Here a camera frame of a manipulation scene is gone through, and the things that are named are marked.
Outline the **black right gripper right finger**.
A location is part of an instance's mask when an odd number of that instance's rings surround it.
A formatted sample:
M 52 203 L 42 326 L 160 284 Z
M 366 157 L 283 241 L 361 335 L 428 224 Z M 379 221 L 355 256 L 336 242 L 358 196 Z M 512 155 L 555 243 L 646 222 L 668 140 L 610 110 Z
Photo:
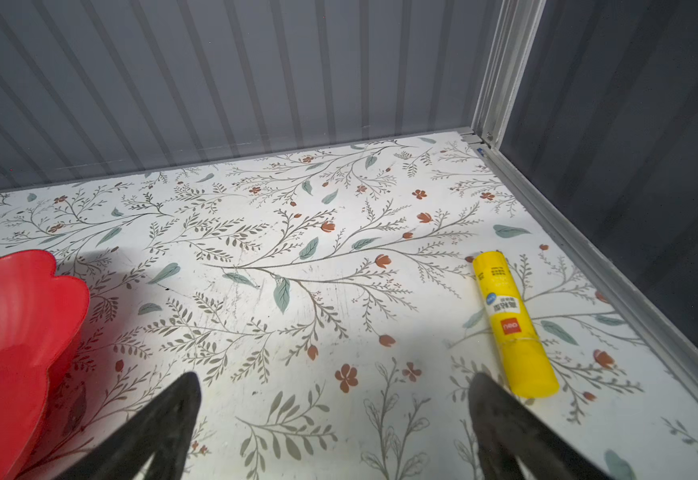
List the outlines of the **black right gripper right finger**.
M 606 479 L 590 462 L 485 373 L 470 382 L 468 407 L 487 479 Z

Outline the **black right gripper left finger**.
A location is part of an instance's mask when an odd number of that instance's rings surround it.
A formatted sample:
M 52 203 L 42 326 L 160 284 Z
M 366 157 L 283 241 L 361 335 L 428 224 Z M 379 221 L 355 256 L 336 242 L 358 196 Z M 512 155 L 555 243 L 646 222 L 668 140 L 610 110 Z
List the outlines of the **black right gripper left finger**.
M 186 372 L 59 479 L 179 479 L 202 400 L 199 378 Z

